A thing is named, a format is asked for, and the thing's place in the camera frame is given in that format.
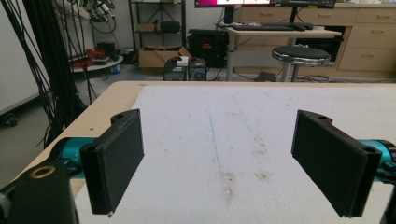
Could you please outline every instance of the wire bundle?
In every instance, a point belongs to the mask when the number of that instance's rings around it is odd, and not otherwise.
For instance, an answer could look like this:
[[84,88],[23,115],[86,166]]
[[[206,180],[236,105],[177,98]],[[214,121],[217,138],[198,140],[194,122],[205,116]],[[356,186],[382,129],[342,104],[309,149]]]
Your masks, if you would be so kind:
[[[78,96],[51,0],[23,0],[35,41],[26,30],[19,2],[1,2],[25,52],[49,120],[44,137],[46,147],[84,111],[86,106]],[[44,64],[48,78],[41,70],[35,55]]]

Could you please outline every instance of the dark stain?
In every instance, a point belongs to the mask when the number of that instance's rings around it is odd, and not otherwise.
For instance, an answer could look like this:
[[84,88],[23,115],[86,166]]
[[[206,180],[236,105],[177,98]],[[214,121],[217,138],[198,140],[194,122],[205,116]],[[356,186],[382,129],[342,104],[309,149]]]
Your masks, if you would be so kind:
[[263,155],[265,155],[266,152],[267,152],[267,150],[263,149],[263,150],[254,151],[253,153],[255,155],[263,156]]
[[224,190],[224,193],[225,193],[227,202],[230,203],[233,200],[233,189],[231,189],[231,187],[228,187]]
[[225,177],[228,178],[228,180],[230,182],[234,182],[235,181],[235,176],[233,174],[227,174]]
[[255,136],[255,137],[254,137],[254,141],[255,141],[255,142],[263,142],[263,139],[262,139],[261,137],[259,137],[259,136]]
[[257,173],[255,176],[260,180],[260,181],[265,181],[265,182],[270,182],[270,175],[266,173]]

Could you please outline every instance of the drawer handle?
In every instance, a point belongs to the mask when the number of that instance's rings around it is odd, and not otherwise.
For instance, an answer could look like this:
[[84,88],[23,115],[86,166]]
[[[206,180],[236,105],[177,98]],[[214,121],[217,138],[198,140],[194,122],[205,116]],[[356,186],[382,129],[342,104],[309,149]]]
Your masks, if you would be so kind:
[[318,14],[319,17],[326,17],[329,18],[332,14]]
[[372,34],[384,34],[384,30],[372,30]]
[[376,18],[377,18],[377,19],[383,19],[383,20],[385,20],[385,19],[389,19],[389,18],[390,18],[390,16],[385,16],[385,15],[376,15]]
[[262,16],[274,16],[274,12],[261,12]]
[[374,54],[373,53],[363,53],[362,55],[361,55],[361,57],[362,58],[367,58],[367,59],[371,59],[371,58],[374,58]]

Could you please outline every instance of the chair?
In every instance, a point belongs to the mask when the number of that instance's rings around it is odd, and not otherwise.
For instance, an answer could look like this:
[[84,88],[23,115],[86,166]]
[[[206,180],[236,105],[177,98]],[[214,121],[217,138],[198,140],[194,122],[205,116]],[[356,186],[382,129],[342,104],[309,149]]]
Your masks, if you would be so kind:
[[300,65],[319,66],[330,63],[330,54],[321,49],[311,49],[296,46],[281,46],[274,48],[272,56],[275,59],[294,65],[291,81],[295,82]]

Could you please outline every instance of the black box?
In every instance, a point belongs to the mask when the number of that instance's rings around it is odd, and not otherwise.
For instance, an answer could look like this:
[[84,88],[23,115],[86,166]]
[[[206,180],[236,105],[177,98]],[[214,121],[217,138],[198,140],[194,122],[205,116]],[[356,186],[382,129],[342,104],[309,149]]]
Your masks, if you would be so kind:
[[203,58],[209,68],[224,67],[229,37],[226,31],[189,30],[189,52],[193,57]]
[[163,81],[186,81],[187,66],[177,66],[179,57],[171,58],[163,67]]
[[189,81],[206,81],[206,64],[204,59],[196,58],[190,61]]

